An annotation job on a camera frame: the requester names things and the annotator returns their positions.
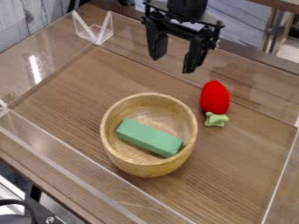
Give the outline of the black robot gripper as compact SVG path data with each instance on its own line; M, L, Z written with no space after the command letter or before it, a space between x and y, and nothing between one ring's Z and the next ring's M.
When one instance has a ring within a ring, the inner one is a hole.
M202 25L212 32L212 48L220 43L221 29L225 23L208 12L209 0L145 0L145 15L165 24L174 25L193 34L201 31L190 25ZM150 56L159 60L167 53L169 35L163 27L154 21L146 23L146 36ZM205 38L191 40L190 51L183 61L185 74L191 74L202 66L210 50L210 43Z

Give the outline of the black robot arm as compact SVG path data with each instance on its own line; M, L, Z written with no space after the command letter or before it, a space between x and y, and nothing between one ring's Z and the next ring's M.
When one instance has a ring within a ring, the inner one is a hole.
M218 48L225 23L206 12L209 0L145 0L143 24L153 60L167 54L169 35L190 41L182 72L202 66L209 51Z

